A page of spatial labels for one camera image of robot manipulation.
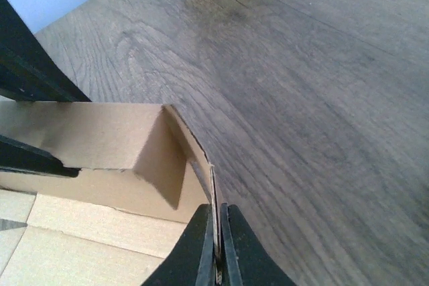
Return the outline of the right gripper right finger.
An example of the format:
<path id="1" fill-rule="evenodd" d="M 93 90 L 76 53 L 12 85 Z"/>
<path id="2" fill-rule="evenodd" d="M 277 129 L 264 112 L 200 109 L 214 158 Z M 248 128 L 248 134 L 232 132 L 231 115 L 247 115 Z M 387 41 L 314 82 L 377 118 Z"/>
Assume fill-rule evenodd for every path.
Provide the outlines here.
<path id="1" fill-rule="evenodd" d="M 222 284 L 288 286 L 293 282 L 268 255 L 236 205 L 221 205 Z"/>

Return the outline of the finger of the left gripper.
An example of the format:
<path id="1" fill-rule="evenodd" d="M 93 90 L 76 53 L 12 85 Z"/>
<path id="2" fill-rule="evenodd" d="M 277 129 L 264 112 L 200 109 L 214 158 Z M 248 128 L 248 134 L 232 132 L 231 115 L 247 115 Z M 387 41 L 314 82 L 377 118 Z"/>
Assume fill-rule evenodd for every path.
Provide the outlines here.
<path id="1" fill-rule="evenodd" d="M 1 136 L 1 171 L 32 175 L 77 177 L 79 167 L 66 167 L 51 153 Z"/>

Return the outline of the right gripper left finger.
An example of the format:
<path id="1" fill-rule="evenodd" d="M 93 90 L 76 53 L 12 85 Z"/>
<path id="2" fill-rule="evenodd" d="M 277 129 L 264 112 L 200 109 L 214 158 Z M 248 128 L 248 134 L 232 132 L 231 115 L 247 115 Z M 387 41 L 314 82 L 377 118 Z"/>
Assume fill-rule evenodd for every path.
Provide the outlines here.
<path id="1" fill-rule="evenodd" d="M 143 282 L 147 285 L 214 285 L 212 208 L 200 205 L 178 242 L 161 265 Z"/>

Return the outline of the cardboard box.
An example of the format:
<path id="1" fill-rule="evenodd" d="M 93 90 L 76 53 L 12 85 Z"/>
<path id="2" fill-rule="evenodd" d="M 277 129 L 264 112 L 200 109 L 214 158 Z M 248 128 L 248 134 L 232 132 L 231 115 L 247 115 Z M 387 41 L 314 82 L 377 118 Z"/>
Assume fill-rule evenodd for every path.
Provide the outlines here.
<path id="1" fill-rule="evenodd" d="M 215 173 L 171 105 L 1 103 L 1 136 L 43 149 L 77 177 L 1 171 L 2 285 L 143 285 L 197 208 L 212 208 Z"/>

